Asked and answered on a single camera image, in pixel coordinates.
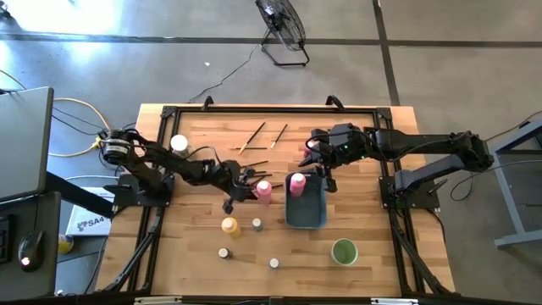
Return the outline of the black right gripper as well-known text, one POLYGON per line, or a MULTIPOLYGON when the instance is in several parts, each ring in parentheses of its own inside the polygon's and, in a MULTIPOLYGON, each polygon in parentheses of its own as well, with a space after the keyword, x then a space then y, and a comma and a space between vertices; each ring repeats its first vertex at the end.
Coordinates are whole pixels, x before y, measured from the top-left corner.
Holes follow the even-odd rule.
POLYGON ((305 167, 320 163, 323 170, 324 190, 337 192, 335 179, 331 171, 342 165, 348 165, 361 159, 361 130, 353 124, 334 125, 329 134, 324 137, 324 130, 312 130, 310 146, 318 144, 323 153, 314 151, 305 152, 305 158, 297 165, 305 167))

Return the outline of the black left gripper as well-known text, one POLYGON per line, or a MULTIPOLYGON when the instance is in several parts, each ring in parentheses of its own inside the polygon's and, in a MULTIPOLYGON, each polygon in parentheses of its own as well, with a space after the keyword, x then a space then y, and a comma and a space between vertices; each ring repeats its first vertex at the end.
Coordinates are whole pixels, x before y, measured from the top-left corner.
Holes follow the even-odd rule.
POLYGON ((223 162, 224 170, 228 174, 229 184, 225 192, 230 196, 223 204, 223 210, 226 214, 231 214, 234 210, 234 202, 257 201, 253 187, 259 182, 259 178, 252 183, 249 180, 254 176, 256 170, 252 167, 241 168, 234 160, 226 160, 223 162))

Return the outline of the pink paint bottle white cap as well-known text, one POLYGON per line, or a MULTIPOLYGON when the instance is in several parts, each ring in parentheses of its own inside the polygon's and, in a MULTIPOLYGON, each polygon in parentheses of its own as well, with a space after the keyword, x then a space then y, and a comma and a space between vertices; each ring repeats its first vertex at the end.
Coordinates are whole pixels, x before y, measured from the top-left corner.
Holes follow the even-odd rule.
POLYGON ((256 186, 257 200, 263 205, 270 204, 272 190, 273 190, 273 187, 268 181, 266 180, 259 181, 256 186))
POLYGON ((290 178, 290 194, 293 197, 300 197, 305 189, 306 176, 302 173, 294 173, 290 178))

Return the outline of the large yellow paint bottle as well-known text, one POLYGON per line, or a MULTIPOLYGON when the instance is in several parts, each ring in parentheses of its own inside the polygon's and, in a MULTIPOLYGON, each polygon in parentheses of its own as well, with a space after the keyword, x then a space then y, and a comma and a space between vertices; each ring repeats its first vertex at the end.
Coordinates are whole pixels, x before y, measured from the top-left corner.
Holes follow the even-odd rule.
POLYGON ((223 219, 221 229, 231 238, 238 238, 241 236, 241 227, 239 226, 237 220, 232 217, 223 219))

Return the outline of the teal plastic bin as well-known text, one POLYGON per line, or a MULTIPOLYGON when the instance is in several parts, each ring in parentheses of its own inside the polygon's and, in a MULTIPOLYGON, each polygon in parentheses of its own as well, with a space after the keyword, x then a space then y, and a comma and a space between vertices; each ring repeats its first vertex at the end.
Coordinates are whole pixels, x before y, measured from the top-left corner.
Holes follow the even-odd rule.
POLYGON ((285 178, 285 222, 290 227, 317 230, 327 221, 327 203, 323 179, 315 173, 305 173, 306 184, 302 194, 294 197, 290 192, 293 173, 285 178))

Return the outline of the green cup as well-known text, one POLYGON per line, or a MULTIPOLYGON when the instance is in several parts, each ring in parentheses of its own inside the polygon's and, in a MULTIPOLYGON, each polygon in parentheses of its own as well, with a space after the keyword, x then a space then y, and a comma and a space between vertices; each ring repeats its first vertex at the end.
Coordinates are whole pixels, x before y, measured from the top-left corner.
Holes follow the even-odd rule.
POLYGON ((339 265, 353 265, 358 259, 358 249, 353 241, 341 238, 331 247, 331 257, 339 265))

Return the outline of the black floor fan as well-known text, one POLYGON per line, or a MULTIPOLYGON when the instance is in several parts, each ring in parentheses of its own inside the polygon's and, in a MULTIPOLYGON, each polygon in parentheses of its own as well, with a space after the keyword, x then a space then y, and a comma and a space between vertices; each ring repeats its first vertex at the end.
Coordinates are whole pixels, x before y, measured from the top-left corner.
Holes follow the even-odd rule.
POLYGON ((260 42, 261 51, 279 67, 306 67, 310 58, 305 49, 306 32, 299 15, 290 0, 255 0, 260 15, 267 26, 266 34, 260 42), (297 63, 278 62, 264 46, 265 41, 273 34, 289 51, 303 52, 306 60, 297 63))

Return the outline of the yellow power connector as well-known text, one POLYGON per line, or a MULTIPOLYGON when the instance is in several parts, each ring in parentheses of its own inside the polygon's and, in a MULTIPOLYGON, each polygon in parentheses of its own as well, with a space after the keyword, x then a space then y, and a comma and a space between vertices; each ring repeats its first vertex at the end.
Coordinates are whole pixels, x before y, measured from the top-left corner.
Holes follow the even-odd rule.
POLYGON ((99 149, 102 147, 102 145, 107 141, 107 139, 110 136, 110 132, 108 130, 102 130, 97 133, 95 141, 91 145, 93 149, 99 149))

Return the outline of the white cardboard box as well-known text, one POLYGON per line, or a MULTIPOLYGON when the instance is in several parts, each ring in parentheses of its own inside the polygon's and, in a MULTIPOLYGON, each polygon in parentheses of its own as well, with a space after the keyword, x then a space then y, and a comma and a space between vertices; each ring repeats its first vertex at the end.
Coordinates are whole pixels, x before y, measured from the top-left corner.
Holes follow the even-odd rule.
POLYGON ((65 235, 67 236, 108 236, 111 220, 100 214, 74 205, 65 235))

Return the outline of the black metal bar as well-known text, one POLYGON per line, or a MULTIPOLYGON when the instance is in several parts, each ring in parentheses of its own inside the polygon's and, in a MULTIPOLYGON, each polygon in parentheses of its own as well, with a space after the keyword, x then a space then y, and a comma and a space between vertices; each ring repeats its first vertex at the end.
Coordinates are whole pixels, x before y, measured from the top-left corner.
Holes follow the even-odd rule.
POLYGON ((86 210, 99 214, 105 218, 112 219, 114 217, 113 204, 110 201, 86 191, 50 172, 47 172, 46 175, 45 190, 58 191, 64 201, 85 208, 86 210))

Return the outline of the yellow round object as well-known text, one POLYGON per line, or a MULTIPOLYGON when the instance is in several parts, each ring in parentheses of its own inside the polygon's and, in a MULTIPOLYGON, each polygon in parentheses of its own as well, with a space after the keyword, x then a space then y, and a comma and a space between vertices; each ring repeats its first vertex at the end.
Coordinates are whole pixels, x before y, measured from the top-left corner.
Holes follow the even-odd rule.
POLYGON ((65 255, 72 251, 74 247, 74 238, 63 234, 58 235, 58 254, 65 255))

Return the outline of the black desk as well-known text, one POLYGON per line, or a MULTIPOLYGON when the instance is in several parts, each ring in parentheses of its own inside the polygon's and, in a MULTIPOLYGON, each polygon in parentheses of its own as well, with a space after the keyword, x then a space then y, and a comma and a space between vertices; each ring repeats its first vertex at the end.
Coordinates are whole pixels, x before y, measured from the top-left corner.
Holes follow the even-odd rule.
POLYGON ((60 196, 49 192, 0 204, 0 216, 11 218, 10 260, 0 263, 0 303, 53 294, 57 273, 60 196), (19 266, 18 247, 23 236, 43 230, 43 263, 38 270, 25 272, 19 266))

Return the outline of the grey metal table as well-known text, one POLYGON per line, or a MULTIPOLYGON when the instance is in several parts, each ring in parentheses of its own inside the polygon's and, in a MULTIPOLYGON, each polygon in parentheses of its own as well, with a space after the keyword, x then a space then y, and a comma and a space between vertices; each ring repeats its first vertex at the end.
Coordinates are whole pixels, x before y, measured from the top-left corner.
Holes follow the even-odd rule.
POLYGON ((531 241, 542 241, 542 225, 527 229, 523 221, 527 208, 542 219, 542 119, 525 123, 506 140, 491 148, 495 156, 495 175, 512 220, 514 233, 495 240, 503 248, 531 241))

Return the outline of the black computer mouse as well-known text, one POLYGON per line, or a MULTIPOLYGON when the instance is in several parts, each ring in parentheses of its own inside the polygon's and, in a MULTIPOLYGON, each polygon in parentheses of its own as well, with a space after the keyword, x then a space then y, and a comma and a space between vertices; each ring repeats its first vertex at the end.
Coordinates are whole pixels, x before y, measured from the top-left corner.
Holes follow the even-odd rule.
POLYGON ((25 272, 38 270, 43 263, 43 230, 33 230, 23 236, 18 247, 19 266, 25 272))

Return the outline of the grey monitor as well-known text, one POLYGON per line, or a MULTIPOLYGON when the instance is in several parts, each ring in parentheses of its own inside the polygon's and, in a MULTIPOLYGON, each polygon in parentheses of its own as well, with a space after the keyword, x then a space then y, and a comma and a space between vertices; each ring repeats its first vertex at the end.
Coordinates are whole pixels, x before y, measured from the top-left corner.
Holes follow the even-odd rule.
POLYGON ((45 189, 54 90, 0 95, 0 202, 45 189))

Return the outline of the black keyboard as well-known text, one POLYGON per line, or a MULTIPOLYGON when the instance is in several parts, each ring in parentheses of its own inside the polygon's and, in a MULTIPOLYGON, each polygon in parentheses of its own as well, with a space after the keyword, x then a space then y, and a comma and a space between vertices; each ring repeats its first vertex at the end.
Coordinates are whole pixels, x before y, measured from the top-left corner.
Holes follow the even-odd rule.
POLYGON ((7 263, 10 260, 10 227, 10 216, 0 216, 0 263, 7 263))

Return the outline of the silver bracket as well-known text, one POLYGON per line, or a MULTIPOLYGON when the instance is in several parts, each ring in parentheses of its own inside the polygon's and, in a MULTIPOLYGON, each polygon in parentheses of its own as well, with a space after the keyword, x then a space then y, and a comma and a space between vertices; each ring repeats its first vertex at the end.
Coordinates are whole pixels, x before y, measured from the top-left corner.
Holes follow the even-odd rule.
POLYGON ((419 305, 418 299, 411 298, 387 298, 387 297, 372 297, 371 305, 419 305))
POLYGON ((182 297, 180 296, 150 296, 137 297, 133 305, 180 305, 182 297))

